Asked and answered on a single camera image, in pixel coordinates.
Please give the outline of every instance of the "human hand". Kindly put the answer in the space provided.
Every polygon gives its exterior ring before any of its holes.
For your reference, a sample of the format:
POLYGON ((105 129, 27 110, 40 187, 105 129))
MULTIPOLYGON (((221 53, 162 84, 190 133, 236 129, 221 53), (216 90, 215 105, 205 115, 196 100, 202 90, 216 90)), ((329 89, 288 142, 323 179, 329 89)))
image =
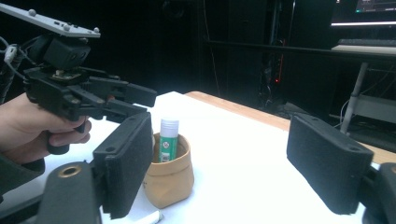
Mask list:
POLYGON ((36 161, 49 155, 47 143, 59 147, 88 142, 91 127, 86 117, 78 121, 57 117, 22 94, 0 105, 0 153, 18 164, 36 161), (84 121, 84 133, 75 131, 84 121))

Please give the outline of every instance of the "black sleeve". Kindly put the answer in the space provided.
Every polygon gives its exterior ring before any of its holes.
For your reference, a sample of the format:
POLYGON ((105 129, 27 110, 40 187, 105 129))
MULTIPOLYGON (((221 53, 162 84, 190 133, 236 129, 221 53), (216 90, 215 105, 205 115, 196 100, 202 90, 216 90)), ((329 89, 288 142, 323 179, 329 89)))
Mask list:
POLYGON ((0 196, 35 179, 44 171, 44 159, 19 165, 0 154, 0 196))

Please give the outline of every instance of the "keyboard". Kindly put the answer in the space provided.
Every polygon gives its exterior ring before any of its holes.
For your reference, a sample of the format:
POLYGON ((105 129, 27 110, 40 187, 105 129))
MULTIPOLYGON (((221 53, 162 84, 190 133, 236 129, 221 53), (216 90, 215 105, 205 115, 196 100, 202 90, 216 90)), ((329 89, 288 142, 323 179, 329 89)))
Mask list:
POLYGON ((338 41, 338 45, 396 48, 396 40, 393 40, 393 39, 340 39, 338 41))

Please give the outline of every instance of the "green label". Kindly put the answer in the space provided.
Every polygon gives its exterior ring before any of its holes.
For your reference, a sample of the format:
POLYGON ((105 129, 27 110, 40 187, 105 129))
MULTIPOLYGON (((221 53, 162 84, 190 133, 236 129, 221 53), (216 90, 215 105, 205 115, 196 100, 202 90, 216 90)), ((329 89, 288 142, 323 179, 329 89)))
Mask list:
POLYGON ((177 154, 177 137, 160 137, 159 162, 172 161, 177 154))

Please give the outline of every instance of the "brown paper bag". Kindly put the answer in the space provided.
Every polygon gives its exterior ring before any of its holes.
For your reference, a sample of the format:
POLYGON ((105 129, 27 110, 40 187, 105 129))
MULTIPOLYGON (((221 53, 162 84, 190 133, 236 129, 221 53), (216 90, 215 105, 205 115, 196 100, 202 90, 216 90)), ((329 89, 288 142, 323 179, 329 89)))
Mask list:
POLYGON ((160 135, 154 134, 154 158, 146 172, 143 187, 148 200, 157 208, 177 203, 190 196, 194 184, 190 145, 183 135, 177 139, 177 157, 158 163, 160 135))

